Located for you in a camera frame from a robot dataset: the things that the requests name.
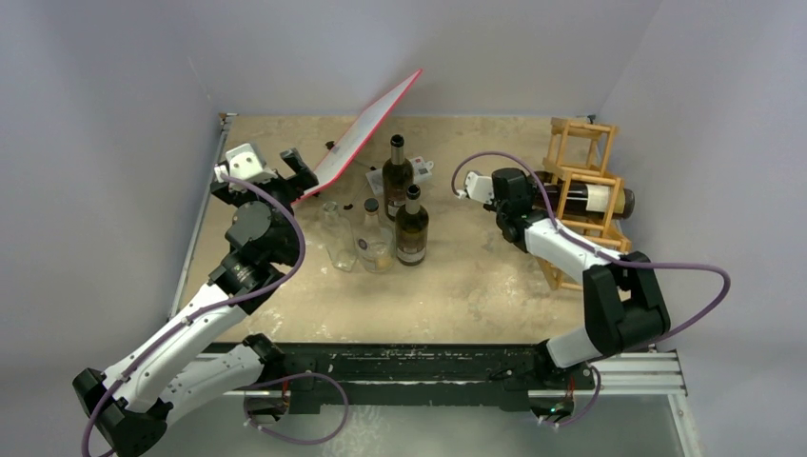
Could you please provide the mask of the red wine bottle gold cap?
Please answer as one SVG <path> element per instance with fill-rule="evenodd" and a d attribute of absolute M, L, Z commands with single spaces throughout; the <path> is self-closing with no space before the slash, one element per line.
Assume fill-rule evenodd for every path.
<path fill-rule="evenodd" d="M 563 182 L 558 184 L 544 183 L 552 210 L 555 213 L 561 201 Z M 563 215 L 604 217 L 609 208 L 613 188 L 606 185 L 588 184 L 573 181 L 566 197 Z M 620 189 L 612 213 L 613 219 L 629 218 L 635 209 L 636 197 L 631 189 Z"/>

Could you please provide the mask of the green wine bottle bottom row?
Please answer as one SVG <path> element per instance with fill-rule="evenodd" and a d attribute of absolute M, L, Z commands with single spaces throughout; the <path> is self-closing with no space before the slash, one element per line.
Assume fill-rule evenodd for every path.
<path fill-rule="evenodd" d="M 405 266 L 417 266 L 426 256 L 429 214 L 421 202 L 419 185 L 405 191 L 403 206 L 395 216 L 396 255 Z"/>

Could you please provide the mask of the clear white-label wine bottle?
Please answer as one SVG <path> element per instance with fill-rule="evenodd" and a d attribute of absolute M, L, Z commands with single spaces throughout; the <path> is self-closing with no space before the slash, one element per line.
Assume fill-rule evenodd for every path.
<path fill-rule="evenodd" d="M 377 199 L 364 201 L 364 219 L 354 231 L 358 259 L 365 270 L 381 273 L 389 270 L 395 260 L 394 236 L 379 217 Z"/>

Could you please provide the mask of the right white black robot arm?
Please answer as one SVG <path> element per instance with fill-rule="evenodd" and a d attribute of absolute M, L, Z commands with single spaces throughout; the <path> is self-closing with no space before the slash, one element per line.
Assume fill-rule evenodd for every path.
<path fill-rule="evenodd" d="M 622 255 L 570 232 L 535 207 L 537 187 L 515 168 L 492 174 L 491 204 L 503 238 L 542 259 L 582 287 L 583 323 L 539 344 L 534 373 L 546 387 L 567 380 L 572 367 L 624 352 L 671 327 L 656 274 L 638 252 Z"/>

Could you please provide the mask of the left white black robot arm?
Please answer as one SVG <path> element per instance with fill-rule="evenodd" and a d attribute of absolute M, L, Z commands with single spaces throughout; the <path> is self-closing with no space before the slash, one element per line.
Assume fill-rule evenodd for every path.
<path fill-rule="evenodd" d="M 235 213 L 227 254 L 176 315 L 121 361 L 87 368 L 73 380 L 88 415 L 112 454 L 148 452 L 181 418 L 224 393 L 255 384 L 271 389 L 283 380 L 283 354 L 264 335 L 253 335 L 218 358 L 199 354 L 241 323 L 289 280 L 305 259 L 305 238 L 292 204 L 317 177 L 299 151 L 287 149 L 282 176 L 252 144 L 229 150 L 214 169 L 213 196 Z"/>

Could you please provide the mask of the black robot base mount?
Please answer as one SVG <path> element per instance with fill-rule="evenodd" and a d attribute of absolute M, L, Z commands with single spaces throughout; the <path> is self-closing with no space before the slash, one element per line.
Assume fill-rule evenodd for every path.
<path fill-rule="evenodd" d="M 535 345 L 279 343 L 246 387 L 284 392 L 293 414 L 347 401 L 568 416 L 596 384 L 592 368 L 551 368 Z"/>

